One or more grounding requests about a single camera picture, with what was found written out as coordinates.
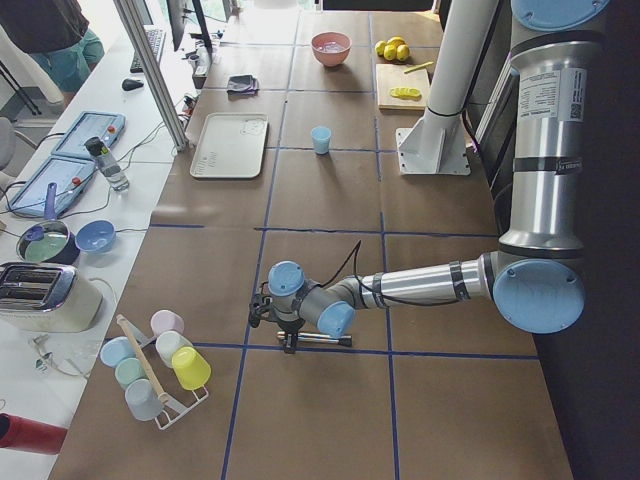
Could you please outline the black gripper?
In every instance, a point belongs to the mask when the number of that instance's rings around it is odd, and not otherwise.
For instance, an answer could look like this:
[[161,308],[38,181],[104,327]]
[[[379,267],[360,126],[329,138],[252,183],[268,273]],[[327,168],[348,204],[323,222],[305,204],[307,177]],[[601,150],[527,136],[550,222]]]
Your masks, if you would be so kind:
[[261,321],[276,323],[284,332],[283,351],[295,354],[298,345],[298,331],[303,327],[303,320],[293,312],[280,310],[271,295],[254,293],[249,303],[248,323],[257,328]]

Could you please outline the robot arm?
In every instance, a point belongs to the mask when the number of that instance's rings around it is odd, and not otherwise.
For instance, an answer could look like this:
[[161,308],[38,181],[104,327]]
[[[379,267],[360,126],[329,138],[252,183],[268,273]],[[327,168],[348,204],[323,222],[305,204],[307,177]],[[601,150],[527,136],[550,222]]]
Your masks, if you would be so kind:
[[396,305],[434,307],[479,296],[491,299],[513,326],[534,334],[564,330],[581,316],[585,288],[579,274],[582,242],[573,231],[576,187],[583,160],[587,67],[602,48],[604,1],[515,1],[507,71],[519,79],[511,213],[496,251],[326,283],[282,261],[249,304],[248,322],[268,321],[294,352],[300,329],[339,339],[359,309]]

